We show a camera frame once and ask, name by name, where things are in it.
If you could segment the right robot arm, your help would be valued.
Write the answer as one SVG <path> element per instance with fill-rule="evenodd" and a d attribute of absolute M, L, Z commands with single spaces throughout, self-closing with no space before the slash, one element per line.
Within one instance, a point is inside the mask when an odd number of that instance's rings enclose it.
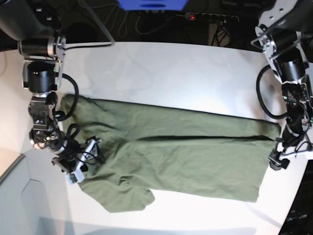
<path fill-rule="evenodd" d="M 86 171 L 88 157 L 99 163 L 97 138 L 79 143 L 76 140 L 80 132 L 78 124 L 71 124 L 66 132 L 58 126 L 73 115 L 79 88 L 74 79 L 63 72 L 68 47 L 57 11 L 42 0 L 3 0 L 0 28 L 17 42 L 23 56 L 22 85 L 32 94 L 28 106 L 32 118 L 28 136 L 32 147 L 52 152 L 55 155 L 52 164 L 68 175 Z M 67 113 L 56 110 L 62 79 L 74 87 L 74 100 Z"/>

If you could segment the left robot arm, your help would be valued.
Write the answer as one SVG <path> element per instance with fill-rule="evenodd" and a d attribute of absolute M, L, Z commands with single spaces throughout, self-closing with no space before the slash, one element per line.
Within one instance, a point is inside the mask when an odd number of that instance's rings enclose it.
<path fill-rule="evenodd" d="M 313 38 L 313 2 L 311 0 L 277 0 L 265 9 L 255 27 L 256 38 L 251 44 L 262 50 L 268 65 L 259 72 L 256 91 L 263 111 L 272 119 L 285 119 L 281 137 L 275 140 L 275 148 L 269 155 L 273 170 L 286 169 L 290 163 L 286 150 L 294 147 L 297 154 L 300 143 L 311 151 L 313 144 L 307 132 L 313 127 L 313 79 L 303 49 Z M 273 115 L 265 106 L 260 92 L 263 74 L 272 70 L 282 85 L 282 97 L 287 111 Z"/>

